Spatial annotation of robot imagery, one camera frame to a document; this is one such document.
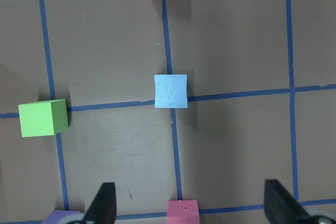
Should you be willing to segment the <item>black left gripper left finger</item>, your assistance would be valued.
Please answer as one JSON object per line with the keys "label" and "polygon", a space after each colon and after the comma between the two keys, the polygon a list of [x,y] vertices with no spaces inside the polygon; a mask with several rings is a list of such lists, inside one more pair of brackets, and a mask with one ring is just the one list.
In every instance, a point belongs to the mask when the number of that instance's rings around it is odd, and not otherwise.
{"label": "black left gripper left finger", "polygon": [[103,183],[85,213],[83,223],[115,223],[117,201],[115,183]]}

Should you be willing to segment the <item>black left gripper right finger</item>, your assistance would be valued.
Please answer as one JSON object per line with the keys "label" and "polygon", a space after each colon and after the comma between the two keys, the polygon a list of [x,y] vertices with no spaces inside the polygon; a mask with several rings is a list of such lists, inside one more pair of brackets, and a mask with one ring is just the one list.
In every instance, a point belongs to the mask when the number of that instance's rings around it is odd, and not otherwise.
{"label": "black left gripper right finger", "polygon": [[265,180],[264,213],[272,224],[317,223],[276,179]]}

